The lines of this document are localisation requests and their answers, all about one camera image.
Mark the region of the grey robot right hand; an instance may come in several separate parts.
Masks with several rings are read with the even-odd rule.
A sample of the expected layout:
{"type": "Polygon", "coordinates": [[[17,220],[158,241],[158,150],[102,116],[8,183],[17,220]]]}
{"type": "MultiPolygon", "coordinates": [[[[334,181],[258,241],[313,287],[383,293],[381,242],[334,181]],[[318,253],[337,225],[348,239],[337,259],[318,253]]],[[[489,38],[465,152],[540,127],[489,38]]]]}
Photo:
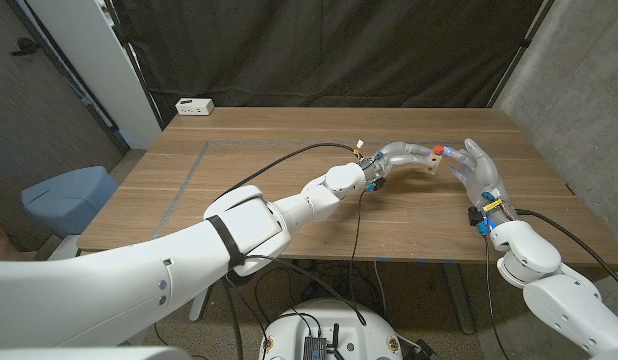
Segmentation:
{"type": "Polygon", "coordinates": [[[458,163],[456,168],[450,168],[450,172],[463,184],[474,207],[483,211],[485,206],[498,199],[502,201],[500,205],[484,212],[490,223],[498,226],[519,220],[495,163],[474,140],[466,138],[461,150],[445,146],[443,154],[458,163]]]}

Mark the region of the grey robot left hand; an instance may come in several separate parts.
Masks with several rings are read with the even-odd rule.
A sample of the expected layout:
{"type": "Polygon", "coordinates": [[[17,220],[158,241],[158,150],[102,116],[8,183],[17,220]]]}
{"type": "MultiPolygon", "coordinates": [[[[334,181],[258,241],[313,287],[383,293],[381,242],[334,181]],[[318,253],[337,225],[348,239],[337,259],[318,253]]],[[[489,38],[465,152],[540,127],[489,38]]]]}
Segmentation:
{"type": "Polygon", "coordinates": [[[424,172],[434,174],[441,155],[433,149],[415,143],[392,142],[385,145],[369,158],[361,161],[365,181],[374,182],[379,178],[386,178],[392,169],[403,166],[417,166],[424,172]]]}

